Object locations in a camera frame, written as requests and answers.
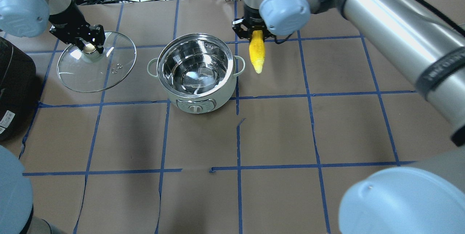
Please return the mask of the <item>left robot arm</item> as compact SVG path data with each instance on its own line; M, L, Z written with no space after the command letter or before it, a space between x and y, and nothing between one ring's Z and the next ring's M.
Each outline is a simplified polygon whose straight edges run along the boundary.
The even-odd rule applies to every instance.
M65 44L90 54L103 53L103 26L89 24L74 0L0 0L0 27L15 37L50 33Z

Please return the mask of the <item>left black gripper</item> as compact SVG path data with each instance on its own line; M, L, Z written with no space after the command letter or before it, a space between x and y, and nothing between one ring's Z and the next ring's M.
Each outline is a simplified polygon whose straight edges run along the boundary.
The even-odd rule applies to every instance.
M103 26L83 24L53 24L49 32L65 44L72 44L83 51L88 44L96 47L99 54L104 52L106 40Z

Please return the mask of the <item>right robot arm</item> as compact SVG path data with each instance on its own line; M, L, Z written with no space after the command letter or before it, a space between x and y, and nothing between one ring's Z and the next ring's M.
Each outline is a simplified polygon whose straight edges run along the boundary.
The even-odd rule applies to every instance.
M452 126L456 150L380 170L339 205L342 234L464 233L464 29L424 0L243 0L232 29L263 41L336 8Z

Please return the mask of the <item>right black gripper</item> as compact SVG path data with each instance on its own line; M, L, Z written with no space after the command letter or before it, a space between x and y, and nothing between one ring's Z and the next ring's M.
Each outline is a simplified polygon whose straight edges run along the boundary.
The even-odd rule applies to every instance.
M252 34L255 31L262 32L262 39L268 38L276 39L276 36L272 34L266 27L266 24L262 17L251 16L234 19L231 22L231 28L234 30L239 39L247 39L251 41Z

